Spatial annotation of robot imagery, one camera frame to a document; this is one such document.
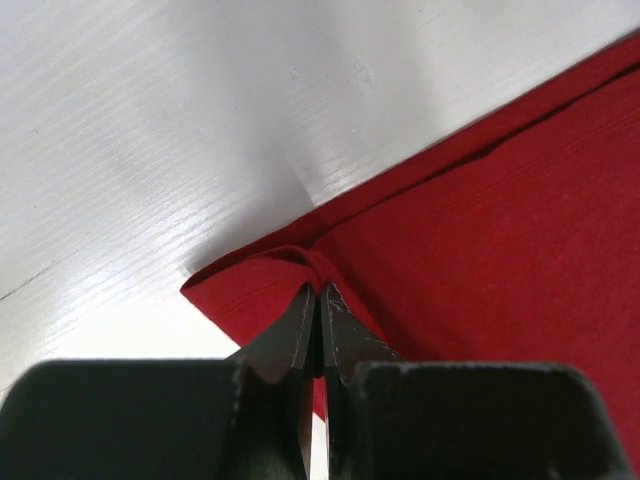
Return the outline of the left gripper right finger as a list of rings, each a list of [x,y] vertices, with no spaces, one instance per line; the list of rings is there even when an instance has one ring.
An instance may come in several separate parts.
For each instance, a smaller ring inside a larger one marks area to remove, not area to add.
[[[408,362],[320,297],[333,479],[629,479],[593,385],[554,363]]]

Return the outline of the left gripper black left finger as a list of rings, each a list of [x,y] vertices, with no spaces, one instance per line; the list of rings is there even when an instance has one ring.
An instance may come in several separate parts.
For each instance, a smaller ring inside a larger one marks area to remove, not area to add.
[[[313,317],[301,287],[225,360],[60,360],[1,409],[5,479],[305,479]]]

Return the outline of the dark red t shirt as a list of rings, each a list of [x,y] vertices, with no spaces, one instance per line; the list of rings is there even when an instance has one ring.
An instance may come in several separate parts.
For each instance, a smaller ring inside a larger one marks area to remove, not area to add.
[[[183,296],[244,345],[334,283],[410,360],[553,361],[639,459],[639,37],[632,34],[292,224]]]

